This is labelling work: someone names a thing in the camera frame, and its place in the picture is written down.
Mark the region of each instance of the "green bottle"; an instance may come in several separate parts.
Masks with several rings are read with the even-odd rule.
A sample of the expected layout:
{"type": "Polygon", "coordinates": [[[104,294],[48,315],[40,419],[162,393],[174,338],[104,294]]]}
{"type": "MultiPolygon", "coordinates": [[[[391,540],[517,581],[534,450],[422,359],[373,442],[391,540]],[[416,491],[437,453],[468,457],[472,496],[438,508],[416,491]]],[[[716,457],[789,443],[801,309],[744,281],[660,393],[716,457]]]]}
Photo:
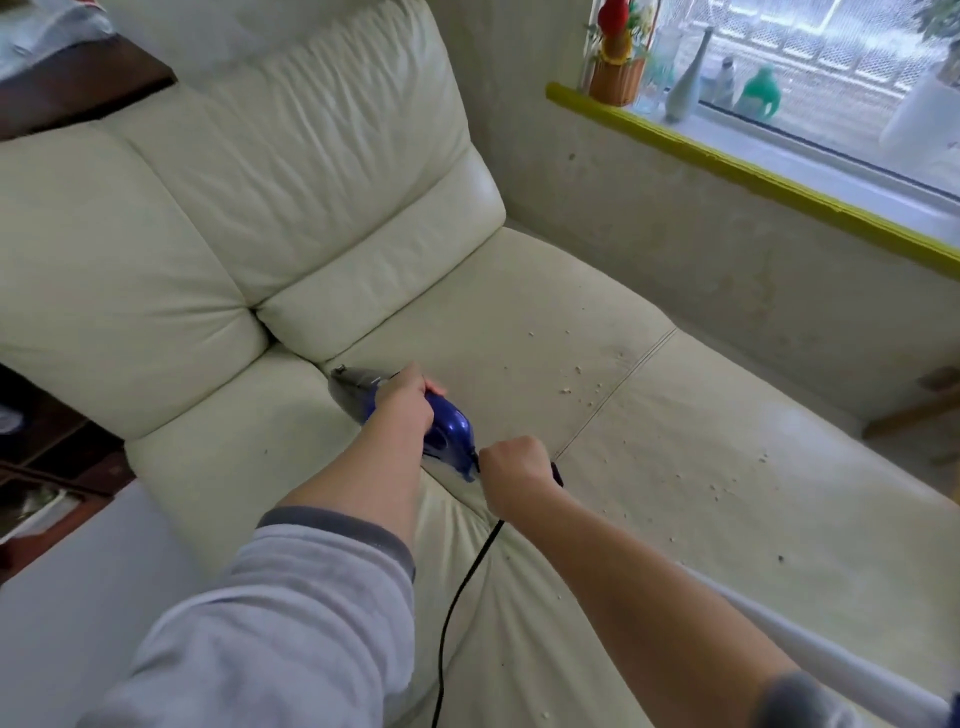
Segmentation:
{"type": "Polygon", "coordinates": [[[774,68],[765,65],[743,86],[733,112],[754,121],[769,121],[780,108],[780,88],[774,79],[774,68]]]}

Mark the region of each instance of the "window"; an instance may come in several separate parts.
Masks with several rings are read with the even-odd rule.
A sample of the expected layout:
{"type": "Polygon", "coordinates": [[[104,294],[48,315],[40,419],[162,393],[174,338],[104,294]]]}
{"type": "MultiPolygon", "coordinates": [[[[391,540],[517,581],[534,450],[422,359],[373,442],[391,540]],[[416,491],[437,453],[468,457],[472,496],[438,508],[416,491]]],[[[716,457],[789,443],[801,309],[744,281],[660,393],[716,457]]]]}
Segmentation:
{"type": "MultiPolygon", "coordinates": [[[[780,109],[768,122],[916,182],[960,196],[960,151],[904,167],[879,138],[923,73],[943,61],[948,41],[924,41],[917,0],[662,0],[659,27],[686,33],[675,63],[689,65],[713,26],[708,66],[735,58],[736,92],[765,64],[775,68],[780,109]]],[[[957,119],[960,138],[960,117],[957,119]]]]}

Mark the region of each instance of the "leather upholstery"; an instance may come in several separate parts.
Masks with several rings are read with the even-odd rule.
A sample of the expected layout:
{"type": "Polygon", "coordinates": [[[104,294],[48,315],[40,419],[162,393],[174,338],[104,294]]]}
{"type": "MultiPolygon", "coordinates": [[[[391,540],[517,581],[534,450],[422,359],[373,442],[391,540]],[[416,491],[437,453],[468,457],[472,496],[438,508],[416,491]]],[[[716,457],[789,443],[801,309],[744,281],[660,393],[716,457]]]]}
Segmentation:
{"type": "Polygon", "coordinates": [[[383,226],[471,146],[433,16],[412,0],[105,124],[153,167],[249,305],[383,226]]]}
{"type": "MultiPolygon", "coordinates": [[[[417,359],[468,414],[479,444],[536,432],[558,453],[673,328],[599,271],[502,228],[328,366],[417,359]]],[[[426,467],[460,500],[485,509],[475,486],[426,467]]]]}
{"type": "MultiPolygon", "coordinates": [[[[675,558],[931,690],[960,667],[960,509],[502,228],[424,0],[0,145],[0,181],[0,361],[126,437],[211,572],[356,431],[307,359],[418,359],[479,446],[538,434],[571,492],[675,558]]],[[[428,470],[399,724],[429,722],[444,613],[492,525],[476,484],[428,470]]],[[[445,657],[444,725],[645,720],[509,527],[445,657]]]]}
{"type": "Polygon", "coordinates": [[[5,365],[131,438],[263,352],[236,284],[129,145],[84,125],[0,151],[5,365]]]}
{"type": "MultiPolygon", "coordinates": [[[[173,422],[129,441],[127,455],[213,574],[250,538],[260,516],[336,457],[357,429],[327,393],[320,370],[274,346],[173,422]]],[[[414,549],[422,574],[414,584],[416,668],[407,691],[388,701],[387,718],[408,711],[436,683],[436,625],[488,531],[486,520],[423,473],[414,549]]],[[[472,623],[486,573],[484,565],[460,597],[447,631],[447,660],[472,623]]]]}

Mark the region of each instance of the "grey shirt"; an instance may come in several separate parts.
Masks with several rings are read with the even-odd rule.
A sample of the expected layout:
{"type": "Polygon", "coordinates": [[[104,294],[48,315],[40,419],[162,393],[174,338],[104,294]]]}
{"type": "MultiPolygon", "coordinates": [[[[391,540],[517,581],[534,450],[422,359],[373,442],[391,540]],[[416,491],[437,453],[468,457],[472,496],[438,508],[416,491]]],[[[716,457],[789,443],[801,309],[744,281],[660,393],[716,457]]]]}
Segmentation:
{"type": "MultiPolygon", "coordinates": [[[[79,728],[381,728],[384,698],[413,672],[413,576],[383,528],[277,508],[215,588],[160,618],[79,728]]],[[[797,672],[767,692],[755,726],[856,722],[797,672]]]]}

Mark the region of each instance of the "hand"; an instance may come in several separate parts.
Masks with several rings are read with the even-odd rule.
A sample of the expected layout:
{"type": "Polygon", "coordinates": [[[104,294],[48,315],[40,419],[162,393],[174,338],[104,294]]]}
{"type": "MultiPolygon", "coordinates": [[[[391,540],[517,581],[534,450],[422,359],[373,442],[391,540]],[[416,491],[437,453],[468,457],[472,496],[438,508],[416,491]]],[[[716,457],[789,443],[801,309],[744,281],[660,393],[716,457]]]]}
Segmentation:
{"type": "Polygon", "coordinates": [[[480,479],[487,504],[508,522],[526,506],[536,507],[539,499],[563,492],[553,479],[546,448],[530,435],[480,450],[480,479]]]}
{"type": "Polygon", "coordinates": [[[376,411],[390,417],[409,418],[410,426],[421,427],[426,434],[433,424],[433,407],[424,396],[427,392],[443,397],[446,389],[420,372],[420,364],[411,362],[381,384],[376,390],[376,411]]]}

